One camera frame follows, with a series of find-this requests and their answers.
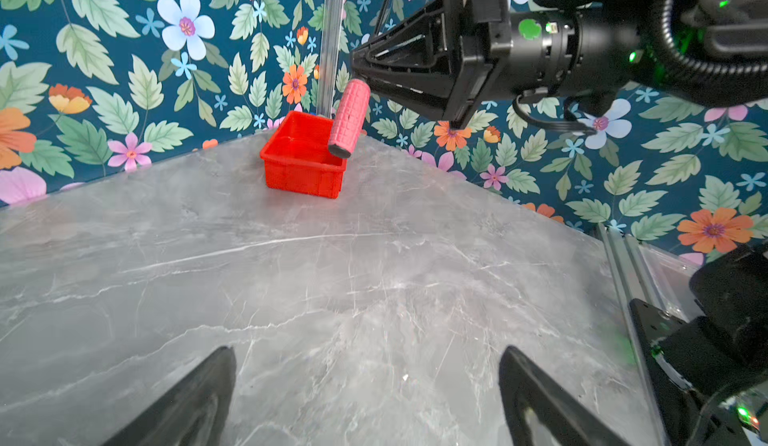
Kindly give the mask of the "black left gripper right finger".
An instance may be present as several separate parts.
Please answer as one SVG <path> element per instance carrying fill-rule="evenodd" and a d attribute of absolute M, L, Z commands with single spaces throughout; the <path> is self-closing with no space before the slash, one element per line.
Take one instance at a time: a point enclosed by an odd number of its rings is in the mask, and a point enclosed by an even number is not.
<path fill-rule="evenodd" d="M 626 443 L 514 346 L 501 356 L 499 387 L 515 445 Z"/>

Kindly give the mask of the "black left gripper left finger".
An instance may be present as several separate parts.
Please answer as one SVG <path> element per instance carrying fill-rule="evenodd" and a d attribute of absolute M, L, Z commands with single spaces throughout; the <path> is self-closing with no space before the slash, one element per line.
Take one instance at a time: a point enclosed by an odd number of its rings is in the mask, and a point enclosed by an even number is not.
<path fill-rule="evenodd" d="M 214 350 L 107 445 L 209 445 L 220 443 L 236 384 L 230 346 Z"/>

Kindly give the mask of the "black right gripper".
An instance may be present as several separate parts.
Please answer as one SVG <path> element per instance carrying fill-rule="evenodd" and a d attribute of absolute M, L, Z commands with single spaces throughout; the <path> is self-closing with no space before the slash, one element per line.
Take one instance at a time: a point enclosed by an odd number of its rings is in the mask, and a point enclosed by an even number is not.
<path fill-rule="evenodd" d="M 574 14 L 513 13 L 508 0 L 433 0 L 350 54 L 373 93 L 458 130 L 484 101 L 574 95 L 578 63 Z"/>

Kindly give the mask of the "red handled screwdriver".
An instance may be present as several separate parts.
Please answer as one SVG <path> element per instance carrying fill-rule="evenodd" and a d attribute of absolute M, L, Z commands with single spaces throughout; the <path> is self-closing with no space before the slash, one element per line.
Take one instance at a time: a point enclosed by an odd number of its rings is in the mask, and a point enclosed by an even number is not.
<path fill-rule="evenodd" d="M 370 95 L 370 87 L 361 79 L 352 79 L 346 85 L 328 140 L 332 155 L 348 159 L 353 154 L 363 129 Z"/>

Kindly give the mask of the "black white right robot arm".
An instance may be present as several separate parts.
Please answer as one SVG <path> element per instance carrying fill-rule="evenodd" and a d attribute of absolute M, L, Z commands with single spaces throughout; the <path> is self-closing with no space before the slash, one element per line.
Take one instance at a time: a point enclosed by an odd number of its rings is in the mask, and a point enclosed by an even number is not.
<path fill-rule="evenodd" d="M 767 95 L 767 0 L 433 0 L 350 55 L 379 95 L 453 129 L 485 101 L 606 113 L 636 82 L 707 108 Z"/>

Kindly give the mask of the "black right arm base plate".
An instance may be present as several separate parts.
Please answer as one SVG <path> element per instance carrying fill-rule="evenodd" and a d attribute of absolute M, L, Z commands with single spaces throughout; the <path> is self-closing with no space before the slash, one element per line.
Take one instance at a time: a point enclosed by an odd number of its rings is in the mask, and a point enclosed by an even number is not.
<path fill-rule="evenodd" d="M 681 445 L 747 445 L 767 439 L 767 302 L 745 295 L 707 295 L 704 313 L 651 342 L 666 375 L 663 404 Z"/>

